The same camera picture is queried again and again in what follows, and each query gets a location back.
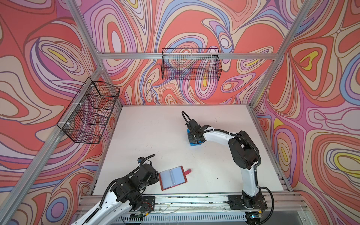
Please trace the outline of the blue plastic tray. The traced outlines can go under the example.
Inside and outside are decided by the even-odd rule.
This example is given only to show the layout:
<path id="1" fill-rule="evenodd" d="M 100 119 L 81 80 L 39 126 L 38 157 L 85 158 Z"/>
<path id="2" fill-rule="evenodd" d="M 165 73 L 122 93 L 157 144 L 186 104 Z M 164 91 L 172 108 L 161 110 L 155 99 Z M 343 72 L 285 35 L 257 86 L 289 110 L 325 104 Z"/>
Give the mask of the blue plastic tray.
<path id="1" fill-rule="evenodd" d="M 200 137 L 194 137 L 190 130 L 188 129 L 187 130 L 187 137 L 188 137 L 188 141 L 189 141 L 189 144 L 191 146 L 197 146 L 197 145 L 201 145 L 205 142 L 205 138 L 203 136 L 200 136 Z"/>

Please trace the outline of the red leather card holder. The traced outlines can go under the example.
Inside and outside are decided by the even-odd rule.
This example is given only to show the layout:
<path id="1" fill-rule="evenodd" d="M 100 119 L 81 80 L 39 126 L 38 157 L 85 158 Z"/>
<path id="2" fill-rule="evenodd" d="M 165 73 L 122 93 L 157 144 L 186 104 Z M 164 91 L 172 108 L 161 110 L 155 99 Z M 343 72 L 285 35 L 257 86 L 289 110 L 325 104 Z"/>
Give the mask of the red leather card holder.
<path id="1" fill-rule="evenodd" d="M 159 173 L 159 182 L 162 191 L 187 183 L 187 175 L 192 169 L 184 170 L 183 166 L 165 170 Z"/>

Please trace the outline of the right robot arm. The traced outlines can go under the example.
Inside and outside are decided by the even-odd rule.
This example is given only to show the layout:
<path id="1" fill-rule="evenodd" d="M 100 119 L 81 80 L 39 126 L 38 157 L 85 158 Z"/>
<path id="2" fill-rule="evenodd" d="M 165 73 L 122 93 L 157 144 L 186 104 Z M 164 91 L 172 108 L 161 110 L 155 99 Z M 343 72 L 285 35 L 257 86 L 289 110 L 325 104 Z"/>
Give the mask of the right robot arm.
<path id="1" fill-rule="evenodd" d="M 245 131 L 231 133 L 209 125 L 201 126 L 194 119 L 186 121 L 186 127 L 191 145 L 211 141 L 229 147 L 234 163 L 241 170 L 243 181 L 240 200 L 231 200 L 229 204 L 231 206 L 242 205 L 247 209 L 266 210 L 268 206 L 262 190 L 268 190 L 268 188 L 259 186 L 257 177 L 257 168 L 261 165 L 262 160 L 258 148 L 249 135 Z"/>

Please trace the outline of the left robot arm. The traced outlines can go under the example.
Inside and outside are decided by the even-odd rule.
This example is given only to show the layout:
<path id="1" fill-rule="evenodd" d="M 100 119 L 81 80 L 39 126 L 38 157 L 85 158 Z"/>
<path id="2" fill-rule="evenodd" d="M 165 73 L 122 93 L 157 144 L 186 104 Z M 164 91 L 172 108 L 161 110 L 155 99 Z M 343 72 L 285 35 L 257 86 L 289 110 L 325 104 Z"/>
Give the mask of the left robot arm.
<path id="1" fill-rule="evenodd" d="M 153 157 L 155 154 L 139 157 L 139 166 L 124 177 L 110 182 L 100 201 L 73 224 L 110 225 L 129 212 L 144 217 L 154 211 L 155 197 L 143 196 L 148 186 L 159 182 L 159 172 L 150 161 Z"/>

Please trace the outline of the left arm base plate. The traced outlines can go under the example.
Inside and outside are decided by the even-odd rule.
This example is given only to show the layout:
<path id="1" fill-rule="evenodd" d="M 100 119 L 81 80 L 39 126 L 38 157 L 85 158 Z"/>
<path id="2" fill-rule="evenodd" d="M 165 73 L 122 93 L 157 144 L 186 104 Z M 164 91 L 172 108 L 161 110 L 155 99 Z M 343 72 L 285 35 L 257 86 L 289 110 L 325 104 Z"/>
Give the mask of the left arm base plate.
<path id="1" fill-rule="evenodd" d="M 155 208 L 155 196 L 143 196 L 132 204 L 131 210 L 134 212 L 152 212 Z"/>

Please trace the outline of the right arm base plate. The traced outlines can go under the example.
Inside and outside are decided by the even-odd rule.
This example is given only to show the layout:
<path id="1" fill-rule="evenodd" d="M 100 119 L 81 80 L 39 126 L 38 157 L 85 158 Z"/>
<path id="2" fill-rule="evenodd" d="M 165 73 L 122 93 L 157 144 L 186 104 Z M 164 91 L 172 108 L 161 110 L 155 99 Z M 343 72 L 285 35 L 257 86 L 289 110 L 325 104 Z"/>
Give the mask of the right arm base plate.
<path id="1" fill-rule="evenodd" d="M 260 210 L 268 209 L 264 196 L 258 193 L 254 197 L 244 195 L 229 195 L 227 203 L 231 210 Z"/>

